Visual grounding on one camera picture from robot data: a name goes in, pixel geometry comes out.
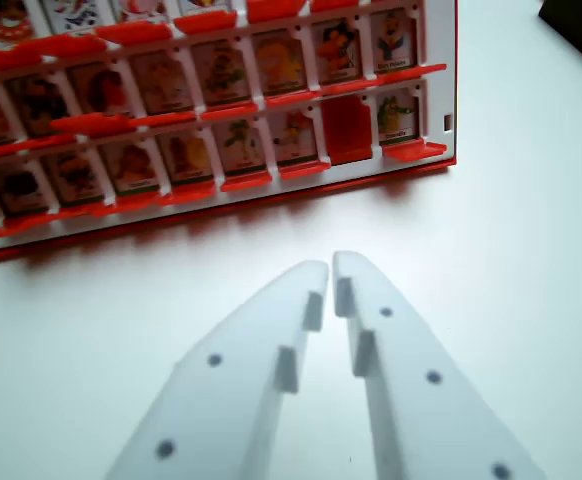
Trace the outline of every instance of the red plastic flap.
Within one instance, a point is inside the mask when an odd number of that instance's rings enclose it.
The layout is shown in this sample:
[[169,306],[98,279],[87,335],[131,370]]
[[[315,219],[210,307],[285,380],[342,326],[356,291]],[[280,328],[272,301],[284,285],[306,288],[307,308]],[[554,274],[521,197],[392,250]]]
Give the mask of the red plastic flap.
[[77,117],[59,118],[52,120],[51,126],[63,132],[79,133],[94,138],[135,130],[124,115],[105,115],[103,113],[87,113]]
[[280,167],[278,171],[284,180],[291,180],[292,178],[304,177],[306,175],[315,175],[329,168],[331,168],[331,165],[328,163],[314,160],[312,162],[289,165],[288,167]]
[[171,29],[167,25],[146,20],[96,27],[95,33],[100,38],[125,47],[171,38]]
[[371,158],[371,112],[357,95],[324,100],[322,123],[331,165]]
[[246,190],[247,188],[260,187],[271,183],[271,174],[264,170],[262,172],[247,173],[246,175],[237,175],[235,177],[227,177],[224,184],[220,187],[223,192],[237,192],[238,190]]
[[446,69],[446,63],[437,63],[435,65],[423,65],[421,67],[406,68],[398,72],[384,73],[378,75],[378,85],[413,80],[414,78],[420,78],[422,75],[426,75],[427,73],[439,72],[440,70]]
[[320,92],[296,92],[276,95],[266,99],[267,107],[280,107],[291,103],[306,102],[320,96]]
[[89,53],[103,52],[107,49],[107,44],[104,40],[92,34],[74,37],[68,33],[63,33],[62,35],[29,40],[26,48],[39,55],[69,58]]
[[131,212],[153,205],[159,197],[160,192],[157,190],[129,195],[128,197],[116,197],[115,204],[96,208],[91,213],[96,217],[104,217],[113,213]]
[[305,0],[247,0],[249,23],[295,17]]
[[198,15],[186,15],[174,19],[173,23],[181,32],[187,35],[193,35],[196,33],[233,28],[237,20],[238,14],[236,12],[218,10]]
[[338,83],[336,85],[322,87],[322,94],[326,96],[355,92],[356,90],[364,90],[365,88],[375,87],[378,85],[378,83],[378,80],[366,80],[362,78],[352,82]]
[[129,120],[129,125],[132,127],[161,127],[163,125],[171,125],[173,123],[190,122],[195,120],[195,113],[188,112],[173,112],[165,113],[163,115],[150,115],[143,118],[132,118]]
[[334,8],[353,7],[358,4],[358,0],[311,0],[312,12],[324,12]]
[[174,187],[170,194],[158,200],[159,205],[176,205],[178,203],[189,203],[212,197],[215,193],[215,182],[194,183],[191,185],[181,185]]
[[220,107],[217,110],[210,109],[209,111],[200,115],[200,118],[202,118],[202,120],[217,120],[218,118],[239,117],[257,111],[258,106],[253,102],[249,102],[236,107]]
[[395,158],[400,163],[416,162],[423,158],[442,155],[446,151],[446,145],[440,143],[425,143],[422,138],[418,138],[412,142],[382,147],[382,153],[385,156]]
[[26,44],[17,45],[12,50],[0,50],[0,71],[35,65],[41,61],[42,57],[27,48]]
[[75,137],[67,133],[51,135],[49,137],[31,138],[24,142],[0,145],[0,157],[13,155],[22,150],[36,150],[39,148],[54,147],[56,145],[64,145],[73,142],[75,142]]

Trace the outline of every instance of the cartoon face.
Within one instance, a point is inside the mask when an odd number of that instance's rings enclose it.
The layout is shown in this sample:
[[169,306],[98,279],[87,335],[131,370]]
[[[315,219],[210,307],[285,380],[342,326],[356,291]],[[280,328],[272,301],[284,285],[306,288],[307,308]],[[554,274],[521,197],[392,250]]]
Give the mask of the cartoon face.
[[127,145],[120,158],[120,171],[117,178],[137,177],[143,179],[153,178],[155,173],[151,168],[149,155],[136,145]]
[[389,12],[384,19],[384,32],[390,37],[400,28],[400,21],[395,13]]
[[58,162],[58,171],[69,185],[77,191],[93,188],[95,176],[89,162],[75,155],[66,157]]

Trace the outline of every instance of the screw hole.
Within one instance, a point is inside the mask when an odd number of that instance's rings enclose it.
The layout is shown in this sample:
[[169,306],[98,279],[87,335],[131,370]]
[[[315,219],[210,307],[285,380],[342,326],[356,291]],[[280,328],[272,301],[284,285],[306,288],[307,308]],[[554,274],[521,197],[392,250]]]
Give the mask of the screw hole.
[[162,440],[158,444],[158,448],[156,448],[155,454],[160,460],[164,460],[165,458],[169,458],[171,455],[173,455],[174,451],[175,445],[171,440]]
[[511,472],[506,465],[496,463],[493,466],[493,476],[498,480],[508,480],[509,478],[511,478]]
[[208,362],[209,362],[209,365],[211,365],[212,367],[217,367],[218,365],[220,365],[222,363],[222,355],[218,355],[217,353],[214,353],[213,355],[209,355]]
[[427,372],[427,380],[429,381],[429,383],[433,383],[434,385],[437,385],[442,381],[442,375],[440,375],[435,370],[429,370]]

